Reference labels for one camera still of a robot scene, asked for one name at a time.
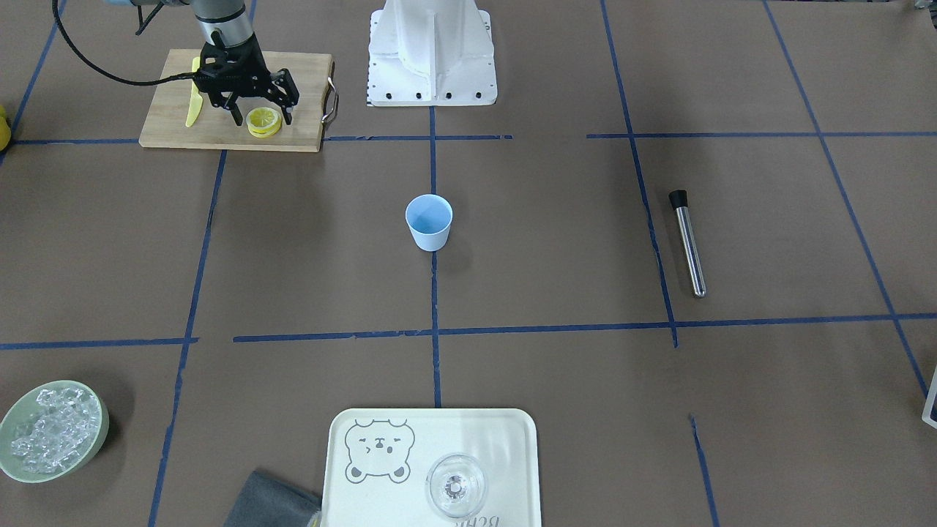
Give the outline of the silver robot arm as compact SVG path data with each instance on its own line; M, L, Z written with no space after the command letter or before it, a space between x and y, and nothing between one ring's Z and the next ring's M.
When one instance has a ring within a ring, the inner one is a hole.
M285 124L292 124L292 110L300 94L290 70L268 70L260 43L244 1L111 1L141 9L190 6L206 43L193 81L214 107L228 111L235 124L244 121L238 99L265 99L279 107Z

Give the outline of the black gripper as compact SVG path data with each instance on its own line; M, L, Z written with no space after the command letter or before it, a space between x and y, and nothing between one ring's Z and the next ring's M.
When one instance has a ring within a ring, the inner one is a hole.
M263 97L278 104L285 124L292 124L300 93L289 69L271 73L254 34L238 45L225 45L212 34L201 49L200 67L194 77L198 90L208 94L213 106L227 111L235 124L244 123L239 97Z

